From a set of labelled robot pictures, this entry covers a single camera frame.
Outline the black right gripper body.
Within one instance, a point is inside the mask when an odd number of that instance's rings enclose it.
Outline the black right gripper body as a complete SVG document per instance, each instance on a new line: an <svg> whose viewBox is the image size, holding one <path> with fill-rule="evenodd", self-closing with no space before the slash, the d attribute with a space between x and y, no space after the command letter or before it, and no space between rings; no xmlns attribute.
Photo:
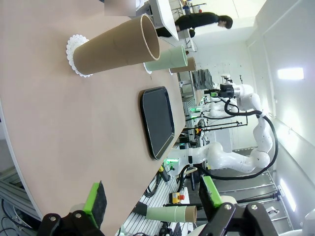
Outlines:
<svg viewBox="0 0 315 236"><path fill-rule="evenodd" d="M231 84L220 84L220 97L233 98L234 88Z"/></svg>

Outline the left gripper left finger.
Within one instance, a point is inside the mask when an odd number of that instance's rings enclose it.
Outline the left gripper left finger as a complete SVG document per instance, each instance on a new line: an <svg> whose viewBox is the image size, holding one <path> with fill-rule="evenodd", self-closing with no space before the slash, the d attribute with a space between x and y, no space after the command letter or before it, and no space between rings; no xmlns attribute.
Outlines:
<svg viewBox="0 0 315 236"><path fill-rule="evenodd" d="M61 217L56 213L46 214L37 231L38 236L102 236L100 226L107 207L107 198L102 182L95 182L82 209Z"/></svg>

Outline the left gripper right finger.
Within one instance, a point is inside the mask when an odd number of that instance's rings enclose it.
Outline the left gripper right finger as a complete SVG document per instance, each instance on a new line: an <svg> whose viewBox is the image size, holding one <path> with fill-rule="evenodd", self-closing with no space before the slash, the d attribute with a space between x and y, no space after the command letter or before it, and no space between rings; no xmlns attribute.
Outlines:
<svg viewBox="0 0 315 236"><path fill-rule="evenodd" d="M224 236L238 232L241 236L276 236L277 231L265 209L257 202L245 207L223 202L212 179L202 177L199 197L208 223L198 234L200 236Z"/></svg>

